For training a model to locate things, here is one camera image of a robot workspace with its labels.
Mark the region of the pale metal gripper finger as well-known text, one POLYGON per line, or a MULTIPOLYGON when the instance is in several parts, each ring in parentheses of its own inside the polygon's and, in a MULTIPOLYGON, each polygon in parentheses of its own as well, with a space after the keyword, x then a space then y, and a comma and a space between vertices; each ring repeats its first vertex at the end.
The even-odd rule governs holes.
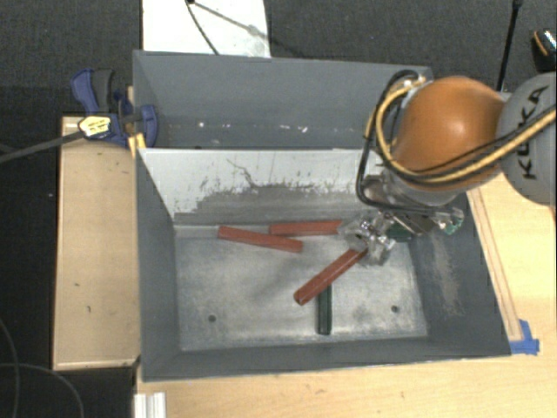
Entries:
POLYGON ((373 235, 367 240, 365 263, 371 266, 382 266, 389 258, 395 240, 386 235, 373 235))
POLYGON ((350 249, 367 249, 371 244, 372 220, 357 218, 343 222, 339 227, 339 235, 350 249))

